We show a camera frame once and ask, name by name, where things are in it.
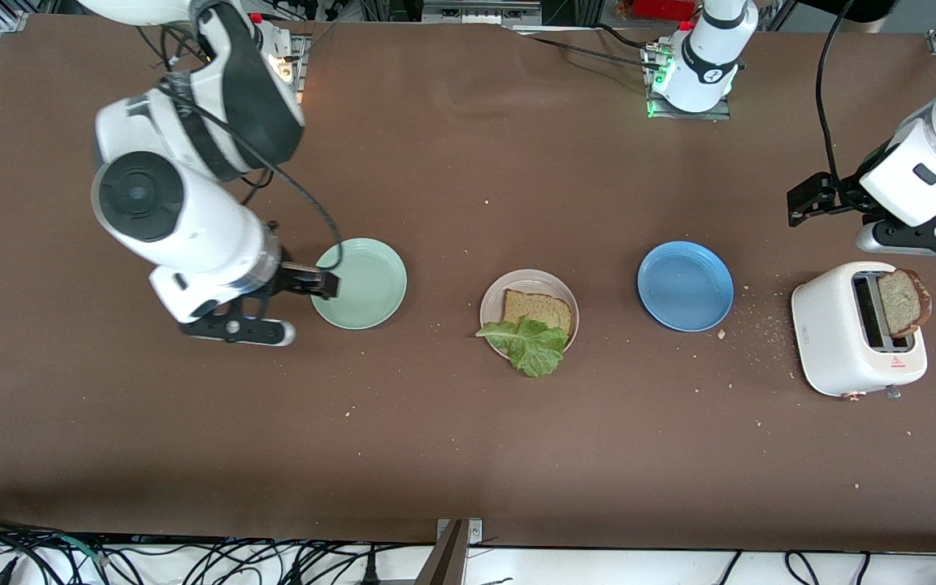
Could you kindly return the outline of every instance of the bread slice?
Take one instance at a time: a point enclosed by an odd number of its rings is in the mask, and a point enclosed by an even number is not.
[[[545,323],[551,328],[558,327],[568,336],[572,336],[573,311],[565,301],[547,295],[530,295],[506,289],[504,321],[518,325],[523,316]]]
[[[895,340],[915,333],[930,319],[930,293],[915,271],[898,269],[877,279],[887,317],[887,330]]]

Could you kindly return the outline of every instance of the plate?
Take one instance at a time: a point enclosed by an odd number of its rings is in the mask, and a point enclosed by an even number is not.
[[[344,258],[334,274],[338,296],[334,299],[312,297],[316,312],[335,327],[371,329],[385,323],[397,312],[406,294],[406,267],[400,254],[383,241],[358,237],[342,243]],[[338,259],[334,245],[317,260],[325,267]]]
[[[480,327],[486,325],[486,323],[498,323],[504,318],[505,290],[509,288],[518,290],[520,293],[530,293],[531,295],[542,293],[542,295],[565,301],[569,305],[570,314],[573,315],[573,330],[569,332],[569,342],[565,344],[565,348],[568,349],[573,344],[576,331],[580,328],[580,309],[576,306],[576,297],[573,297],[573,293],[565,282],[558,280],[556,276],[546,273],[546,271],[510,271],[505,276],[495,280],[487,289],[486,295],[483,295],[483,302],[479,303]],[[493,351],[498,352],[504,359],[508,359],[505,352],[501,352],[500,349],[493,348]]]
[[[642,261],[638,294],[667,327],[705,331],[731,311],[735,288],[728,266],[714,252],[690,241],[668,241]]]

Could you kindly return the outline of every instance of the light green plate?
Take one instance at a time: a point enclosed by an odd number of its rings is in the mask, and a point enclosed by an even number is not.
[[[397,312],[406,294],[406,267],[400,254],[389,245],[368,237],[342,243],[345,257],[334,274],[338,296],[323,300],[313,297],[316,312],[328,323],[342,329],[369,329]],[[326,267],[338,259],[338,247],[320,256],[317,266]]]

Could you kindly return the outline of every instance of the lettuce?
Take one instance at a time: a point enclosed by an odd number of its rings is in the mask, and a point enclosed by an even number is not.
[[[518,325],[508,321],[486,323],[475,336],[486,337],[494,348],[508,356],[512,366],[531,378],[556,370],[569,344],[565,331],[531,318],[522,318]]]

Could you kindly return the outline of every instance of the brown table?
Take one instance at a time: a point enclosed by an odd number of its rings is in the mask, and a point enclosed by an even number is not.
[[[0,47],[0,518],[429,540],[435,518],[479,516],[498,544],[936,549],[936,258],[885,258],[935,300],[929,373],[902,400],[817,395],[795,354],[788,293],[865,257],[855,214],[785,219],[784,193],[825,166],[821,43],[757,34],[732,120],[703,123],[647,119],[630,67],[497,27],[335,26],[287,169],[346,236],[401,253],[409,292],[363,332],[278,299],[300,338],[264,349],[180,336],[151,266],[94,221],[93,115],[152,85],[149,50],[33,16]],[[827,78],[850,171],[936,95],[936,57],[843,34]],[[279,181],[253,207],[298,258],[327,248]],[[640,259],[678,238],[732,270],[724,340],[639,306]],[[520,267],[582,311],[547,379],[472,338],[483,290]]]

